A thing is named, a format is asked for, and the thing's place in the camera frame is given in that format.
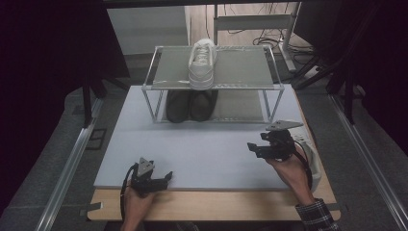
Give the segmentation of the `white desk frame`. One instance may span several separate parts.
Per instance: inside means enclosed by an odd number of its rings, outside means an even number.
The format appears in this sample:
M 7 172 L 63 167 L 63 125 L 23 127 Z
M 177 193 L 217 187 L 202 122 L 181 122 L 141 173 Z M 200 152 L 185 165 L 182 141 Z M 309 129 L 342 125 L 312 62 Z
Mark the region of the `white desk frame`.
M 297 19 L 300 3 L 297 2 L 291 13 L 268 14 L 268 15 L 234 15 L 219 16 L 215 6 L 214 16 L 214 42 L 218 43 L 218 32 L 228 30 L 264 30 L 281 29 L 286 33 L 277 42 L 278 48 L 284 58 L 287 69 L 291 73 L 296 72 L 295 65 L 289 54 L 289 42 Z

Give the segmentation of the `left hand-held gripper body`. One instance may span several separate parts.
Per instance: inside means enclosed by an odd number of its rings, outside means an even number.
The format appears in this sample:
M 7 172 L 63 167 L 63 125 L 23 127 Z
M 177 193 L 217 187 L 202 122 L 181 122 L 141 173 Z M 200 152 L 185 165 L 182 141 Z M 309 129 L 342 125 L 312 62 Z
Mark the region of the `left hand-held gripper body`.
M 135 169 L 131 176 L 131 188 L 139 196 L 147 196 L 149 193 L 159 190 L 159 182 L 151 178 L 154 167 L 153 161 L 147 161 L 144 158 L 140 158 L 140 161 L 135 163 Z

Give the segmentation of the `black curtain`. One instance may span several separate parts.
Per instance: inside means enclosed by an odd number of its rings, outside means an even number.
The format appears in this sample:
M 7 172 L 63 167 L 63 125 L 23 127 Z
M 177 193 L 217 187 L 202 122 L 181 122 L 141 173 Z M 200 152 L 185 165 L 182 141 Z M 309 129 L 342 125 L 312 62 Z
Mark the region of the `black curtain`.
M 127 68 L 103 0 L 0 0 L 0 212 L 48 142 L 66 96 Z
M 360 86 L 362 103 L 408 155 L 408 0 L 304 0 L 295 33 L 332 70 L 326 87 Z

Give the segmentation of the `metal shoe rack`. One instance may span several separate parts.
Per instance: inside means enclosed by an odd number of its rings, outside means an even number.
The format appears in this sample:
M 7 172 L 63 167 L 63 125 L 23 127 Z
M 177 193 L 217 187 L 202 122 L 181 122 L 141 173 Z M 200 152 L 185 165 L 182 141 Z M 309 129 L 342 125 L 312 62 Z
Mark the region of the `metal shoe rack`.
M 158 46 L 141 87 L 152 120 L 166 121 L 166 96 L 190 88 L 189 46 Z M 213 89 L 217 103 L 212 122 L 271 123 L 285 90 L 271 48 L 219 46 Z

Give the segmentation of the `white sneaker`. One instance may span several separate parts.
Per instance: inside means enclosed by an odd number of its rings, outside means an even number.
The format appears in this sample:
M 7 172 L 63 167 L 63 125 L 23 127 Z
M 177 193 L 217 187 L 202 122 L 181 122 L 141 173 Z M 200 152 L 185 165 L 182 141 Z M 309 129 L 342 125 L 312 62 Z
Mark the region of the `white sneaker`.
M 310 171 L 311 191 L 314 192 L 321 179 L 319 153 L 306 128 L 292 128 L 289 132 L 295 142 L 295 146 L 299 147 L 305 154 L 304 160 L 308 165 L 307 169 Z
M 194 44 L 188 63 L 189 82 L 193 90 L 212 87 L 216 62 L 216 46 L 211 39 L 203 38 Z

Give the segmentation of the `grey panel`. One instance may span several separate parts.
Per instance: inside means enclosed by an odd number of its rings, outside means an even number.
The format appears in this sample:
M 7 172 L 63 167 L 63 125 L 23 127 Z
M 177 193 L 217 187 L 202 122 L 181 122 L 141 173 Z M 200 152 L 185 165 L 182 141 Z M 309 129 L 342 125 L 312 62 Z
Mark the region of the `grey panel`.
M 190 43 L 190 12 L 183 6 L 107 9 L 124 55 L 152 53 L 157 45 Z

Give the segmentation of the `black stand legs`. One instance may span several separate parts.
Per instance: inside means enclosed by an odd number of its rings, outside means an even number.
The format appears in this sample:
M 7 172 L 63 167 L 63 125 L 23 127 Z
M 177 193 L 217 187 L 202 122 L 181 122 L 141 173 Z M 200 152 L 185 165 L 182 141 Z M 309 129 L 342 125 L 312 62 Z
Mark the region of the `black stand legs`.
M 98 98 L 104 98 L 107 95 L 107 90 L 104 87 L 102 81 L 106 80 L 109 83 L 123 89 L 128 90 L 129 85 L 117 80 L 111 75 L 106 73 L 99 73 L 97 77 L 89 77 L 88 74 L 85 74 L 82 78 L 82 90 L 83 90 L 83 105 L 84 105 L 84 127 L 88 128 L 92 120 L 92 110 L 90 104 L 90 92 L 93 91 L 94 95 Z
M 353 105 L 353 68 L 351 67 L 350 58 L 345 55 L 339 58 L 337 61 L 328 65 L 323 70 L 319 71 L 317 74 L 313 75 L 309 79 L 301 83 L 296 83 L 294 85 L 295 90 L 303 90 L 310 85 L 314 84 L 318 80 L 329 76 L 330 74 L 333 77 L 330 79 L 329 83 L 326 86 L 326 91 L 329 94 L 337 94 L 340 88 L 345 85 L 344 90 L 344 115 L 347 120 L 353 124 L 354 119 L 352 116 L 352 105 Z

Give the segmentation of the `person's left hand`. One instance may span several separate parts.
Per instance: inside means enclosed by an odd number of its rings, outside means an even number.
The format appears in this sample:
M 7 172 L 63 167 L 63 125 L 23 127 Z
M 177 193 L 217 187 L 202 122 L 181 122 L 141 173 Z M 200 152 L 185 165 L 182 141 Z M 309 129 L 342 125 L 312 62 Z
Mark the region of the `person's left hand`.
M 133 188 L 127 186 L 124 193 L 124 221 L 120 231 L 144 231 L 142 223 L 155 196 L 153 192 L 146 197 L 140 197 Z

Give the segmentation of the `light grey board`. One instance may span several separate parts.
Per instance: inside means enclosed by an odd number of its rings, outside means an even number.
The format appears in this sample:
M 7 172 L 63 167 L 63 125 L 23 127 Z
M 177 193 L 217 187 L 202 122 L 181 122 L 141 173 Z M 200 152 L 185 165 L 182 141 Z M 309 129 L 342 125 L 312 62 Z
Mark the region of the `light grey board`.
M 275 170 L 248 150 L 265 145 L 261 123 L 155 123 L 139 87 L 125 98 L 94 186 L 119 189 L 141 157 L 155 164 L 153 176 L 173 173 L 175 191 L 284 190 Z

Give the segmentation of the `black square floor frame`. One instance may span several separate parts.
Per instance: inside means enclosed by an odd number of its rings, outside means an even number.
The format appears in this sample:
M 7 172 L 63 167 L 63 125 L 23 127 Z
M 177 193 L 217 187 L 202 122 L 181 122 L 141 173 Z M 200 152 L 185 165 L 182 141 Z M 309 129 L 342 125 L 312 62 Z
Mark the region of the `black square floor frame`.
M 94 129 L 89 137 L 86 150 L 100 150 L 107 133 L 106 128 Z

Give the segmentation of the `person's right hand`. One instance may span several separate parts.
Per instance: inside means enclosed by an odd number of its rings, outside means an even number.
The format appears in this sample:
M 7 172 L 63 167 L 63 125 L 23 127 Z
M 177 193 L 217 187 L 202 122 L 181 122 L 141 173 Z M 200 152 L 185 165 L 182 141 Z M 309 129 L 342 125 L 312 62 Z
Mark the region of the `person's right hand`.
M 301 161 L 293 154 L 284 162 L 266 159 L 281 180 L 292 190 L 301 206 L 309 206 L 316 202 L 308 185 L 306 170 Z

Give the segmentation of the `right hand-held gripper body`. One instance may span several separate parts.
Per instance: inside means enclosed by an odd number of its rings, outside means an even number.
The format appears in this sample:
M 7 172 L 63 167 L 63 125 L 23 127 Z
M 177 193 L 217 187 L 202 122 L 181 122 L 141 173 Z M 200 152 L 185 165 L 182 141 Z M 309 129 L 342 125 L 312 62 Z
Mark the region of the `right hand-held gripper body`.
M 294 154 L 294 140 L 289 130 L 302 125 L 302 122 L 277 120 L 266 128 L 267 132 L 261 134 L 261 139 L 269 142 L 268 147 L 272 152 L 272 157 L 270 159 L 282 162 L 286 161 Z

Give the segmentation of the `black slip-on shoe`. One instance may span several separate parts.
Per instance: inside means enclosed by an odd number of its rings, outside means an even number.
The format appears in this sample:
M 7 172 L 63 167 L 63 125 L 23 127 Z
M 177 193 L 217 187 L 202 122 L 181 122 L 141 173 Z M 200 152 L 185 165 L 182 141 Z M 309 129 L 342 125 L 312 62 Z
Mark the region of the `black slip-on shoe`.
M 194 121 L 208 120 L 217 103 L 217 90 L 197 90 L 191 96 L 190 116 Z
M 181 123 L 189 117 L 191 92 L 170 90 L 166 98 L 166 118 L 173 123 Z

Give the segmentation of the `aluminium rail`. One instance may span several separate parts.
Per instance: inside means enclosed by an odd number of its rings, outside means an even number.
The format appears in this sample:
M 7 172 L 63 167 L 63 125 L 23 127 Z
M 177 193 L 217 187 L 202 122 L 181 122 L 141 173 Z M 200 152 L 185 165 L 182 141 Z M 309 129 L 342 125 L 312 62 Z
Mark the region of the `aluminium rail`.
M 366 169 L 368 170 L 374 185 L 381 194 L 399 230 L 408 231 L 408 212 L 404 208 L 395 190 L 391 187 L 385 175 L 379 168 L 378 164 L 375 162 L 374 158 L 371 155 L 370 150 L 368 149 L 366 143 L 362 139 L 357 128 L 345 116 L 344 114 L 345 109 L 341 101 L 336 96 L 333 95 L 329 95 L 328 98 L 332 102 L 333 107 L 344 129 L 346 130 L 352 143 L 357 149 L 357 152 L 360 158 L 362 159 L 362 162 L 366 166 Z
M 39 218 L 35 231 L 51 231 L 57 214 L 62 207 L 64 198 L 69 189 L 77 166 L 82 159 L 103 102 L 103 99 L 96 99 L 91 106 L 90 121 L 85 128 L 81 129 L 79 136 L 65 162 L 63 171 L 56 183 L 56 186 L 48 199 L 42 215 Z

